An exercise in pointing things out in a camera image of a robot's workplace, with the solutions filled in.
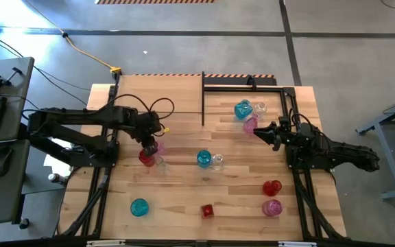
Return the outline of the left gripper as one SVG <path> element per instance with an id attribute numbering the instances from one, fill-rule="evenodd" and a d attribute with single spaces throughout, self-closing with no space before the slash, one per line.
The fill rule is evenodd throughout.
<path id="1" fill-rule="evenodd" d="M 151 111 L 136 116 L 134 139 L 139 143 L 152 143 L 150 146 L 143 148 L 145 156 L 152 156 L 153 153 L 157 153 L 158 143 L 154 141 L 154 134 L 160 131 L 160 119 L 156 112 Z"/>

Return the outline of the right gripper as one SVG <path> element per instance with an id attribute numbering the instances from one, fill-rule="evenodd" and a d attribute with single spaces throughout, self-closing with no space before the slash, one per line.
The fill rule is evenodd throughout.
<path id="1" fill-rule="evenodd" d="M 291 131 L 289 119 L 287 117 L 279 117 L 278 121 L 278 126 L 275 121 L 272 121 L 267 127 L 255 128 L 253 133 L 266 144 L 271 145 L 273 151 L 279 151 L 282 144 L 301 147 L 301 135 L 299 132 Z"/>

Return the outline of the red ribbed bottle vase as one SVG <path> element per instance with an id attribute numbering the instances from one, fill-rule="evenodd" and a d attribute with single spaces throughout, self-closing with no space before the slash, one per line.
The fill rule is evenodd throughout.
<path id="1" fill-rule="evenodd" d="M 155 164 L 155 156 L 147 156 L 144 150 L 139 152 L 139 160 L 146 167 L 152 167 Z"/>

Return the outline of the clear faceted tall vase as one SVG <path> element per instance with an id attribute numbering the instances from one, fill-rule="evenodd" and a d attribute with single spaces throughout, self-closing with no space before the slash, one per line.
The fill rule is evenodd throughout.
<path id="1" fill-rule="evenodd" d="M 169 173 L 169 163 L 167 163 L 163 157 L 158 156 L 156 158 L 156 169 L 162 175 L 167 175 Z"/>

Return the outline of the blue bulbous glass vase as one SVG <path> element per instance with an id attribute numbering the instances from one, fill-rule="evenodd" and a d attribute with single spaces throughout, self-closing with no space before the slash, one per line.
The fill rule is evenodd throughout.
<path id="1" fill-rule="evenodd" d="M 249 100 L 243 99 L 235 105 L 234 111 L 237 119 L 244 120 L 248 115 L 252 113 L 253 108 Z"/>

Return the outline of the blue cylindrical glass vase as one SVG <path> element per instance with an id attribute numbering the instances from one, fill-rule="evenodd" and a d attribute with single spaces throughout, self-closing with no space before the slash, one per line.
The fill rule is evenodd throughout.
<path id="1" fill-rule="evenodd" d="M 212 155 L 208 150 L 200 150 L 197 154 L 197 165 L 201 168 L 210 167 L 212 163 Z"/>

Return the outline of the blue round dotted vase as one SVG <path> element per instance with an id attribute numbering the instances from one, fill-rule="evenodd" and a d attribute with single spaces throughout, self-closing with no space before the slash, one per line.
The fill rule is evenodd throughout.
<path id="1" fill-rule="evenodd" d="M 149 213 L 149 204 L 142 198 L 135 199 L 130 205 L 130 212 L 135 217 L 142 217 Z"/>

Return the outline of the clear round ribbed vase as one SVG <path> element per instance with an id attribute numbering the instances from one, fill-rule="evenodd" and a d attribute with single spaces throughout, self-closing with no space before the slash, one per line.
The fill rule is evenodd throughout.
<path id="1" fill-rule="evenodd" d="M 216 171 L 220 171 L 224 168 L 224 161 L 224 156 L 222 154 L 214 154 L 211 167 Z"/>

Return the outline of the pink slender glass vase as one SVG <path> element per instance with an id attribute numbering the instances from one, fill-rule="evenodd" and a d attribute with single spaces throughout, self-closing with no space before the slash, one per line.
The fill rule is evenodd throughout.
<path id="1" fill-rule="evenodd" d="M 246 134 L 253 134 L 254 129 L 258 126 L 258 119 L 260 118 L 259 115 L 253 114 L 248 120 L 245 121 L 243 125 L 243 131 Z"/>

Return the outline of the red flared glass vase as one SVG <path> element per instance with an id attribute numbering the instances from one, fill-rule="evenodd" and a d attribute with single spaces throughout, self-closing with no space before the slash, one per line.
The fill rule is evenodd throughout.
<path id="1" fill-rule="evenodd" d="M 276 196 L 282 189 L 282 184 L 278 180 L 269 180 L 263 183 L 262 190 L 267 196 Z"/>

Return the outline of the small grey bottle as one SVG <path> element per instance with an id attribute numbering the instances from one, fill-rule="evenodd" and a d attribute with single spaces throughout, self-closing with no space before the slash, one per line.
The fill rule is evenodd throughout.
<path id="1" fill-rule="evenodd" d="M 66 187 L 68 181 L 67 177 L 61 176 L 59 174 L 50 174 L 47 178 L 51 183 L 57 183 L 63 187 Z"/>

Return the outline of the white paper sheet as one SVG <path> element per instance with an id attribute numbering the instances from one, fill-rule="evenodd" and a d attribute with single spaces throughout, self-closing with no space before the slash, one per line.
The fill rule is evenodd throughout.
<path id="1" fill-rule="evenodd" d="M 66 149 L 72 147 L 72 144 L 67 141 L 63 141 L 55 138 L 51 138 L 51 141 Z M 50 167 L 53 174 L 58 174 L 63 177 L 68 177 L 74 170 L 74 167 L 71 167 L 70 165 L 63 163 L 62 161 L 59 161 L 58 159 L 52 157 L 49 154 L 46 155 L 43 166 Z"/>

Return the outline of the black computer mouse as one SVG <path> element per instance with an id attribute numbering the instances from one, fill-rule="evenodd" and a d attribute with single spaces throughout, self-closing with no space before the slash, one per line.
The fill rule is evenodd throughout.
<path id="1" fill-rule="evenodd" d="M 8 146 L 0 149 L 0 177 L 7 174 L 13 152 L 14 150 Z"/>

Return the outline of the wooden shelf with black frame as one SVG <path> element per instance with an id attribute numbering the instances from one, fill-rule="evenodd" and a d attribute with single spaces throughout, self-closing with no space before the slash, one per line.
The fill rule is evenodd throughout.
<path id="1" fill-rule="evenodd" d="M 171 131 L 202 130 L 202 77 L 145 77 L 120 79 L 117 106 L 156 111 Z"/>

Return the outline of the white frame bracket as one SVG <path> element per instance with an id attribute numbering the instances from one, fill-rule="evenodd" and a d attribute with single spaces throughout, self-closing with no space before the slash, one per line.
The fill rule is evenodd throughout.
<path id="1" fill-rule="evenodd" d="M 278 247 L 318 247 L 315 242 L 278 242 Z"/>
<path id="2" fill-rule="evenodd" d="M 124 240 L 116 240 L 116 239 L 109 239 L 109 240 L 93 240 L 87 241 L 86 247 L 122 247 L 125 246 Z"/>

